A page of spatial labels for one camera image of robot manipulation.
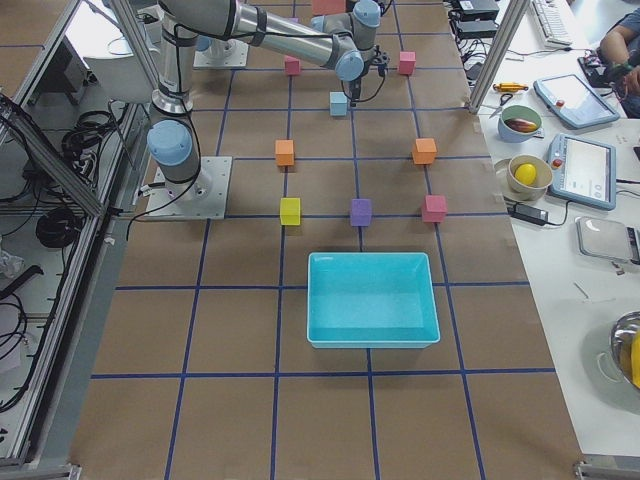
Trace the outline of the person's forearm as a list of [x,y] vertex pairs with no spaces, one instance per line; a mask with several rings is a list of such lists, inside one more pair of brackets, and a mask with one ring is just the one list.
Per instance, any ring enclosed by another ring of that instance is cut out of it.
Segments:
[[612,27],[600,42],[602,58],[611,64],[624,64],[630,57],[632,43],[639,42],[639,10],[627,14]]

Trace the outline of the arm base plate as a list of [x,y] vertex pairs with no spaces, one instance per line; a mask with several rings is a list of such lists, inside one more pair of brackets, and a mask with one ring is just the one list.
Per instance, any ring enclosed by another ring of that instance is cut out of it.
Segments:
[[232,169],[231,156],[205,156],[195,184],[178,200],[182,193],[177,185],[167,183],[150,191],[146,206],[147,216],[154,220],[181,221],[223,219]]
[[249,46],[239,40],[221,41],[200,37],[193,67],[198,70],[243,69],[247,65]]

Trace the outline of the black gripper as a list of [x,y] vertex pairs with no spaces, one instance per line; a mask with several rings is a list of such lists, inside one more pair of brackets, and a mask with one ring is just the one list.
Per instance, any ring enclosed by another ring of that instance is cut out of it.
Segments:
[[388,72],[389,56],[381,49],[379,45],[374,47],[374,55],[371,60],[371,66],[377,69],[379,76],[386,76]]
[[357,100],[361,99],[361,91],[362,91],[362,77],[359,76],[354,80],[351,80],[347,83],[347,93],[346,96],[350,100],[350,107],[355,108],[357,106]]

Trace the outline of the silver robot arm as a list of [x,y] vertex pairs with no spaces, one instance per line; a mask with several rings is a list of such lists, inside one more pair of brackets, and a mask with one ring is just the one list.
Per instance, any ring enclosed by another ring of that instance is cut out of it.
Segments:
[[373,62],[381,19],[374,1],[358,1],[350,12],[315,16],[309,25],[240,1],[191,5],[196,8],[192,30],[296,57],[334,71],[342,81],[365,75]]
[[192,70],[199,38],[239,41],[332,70],[343,82],[364,76],[371,63],[380,8],[359,1],[352,11],[311,25],[240,1],[162,1],[160,70],[152,92],[147,146],[160,168],[167,204],[207,193],[191,111]]

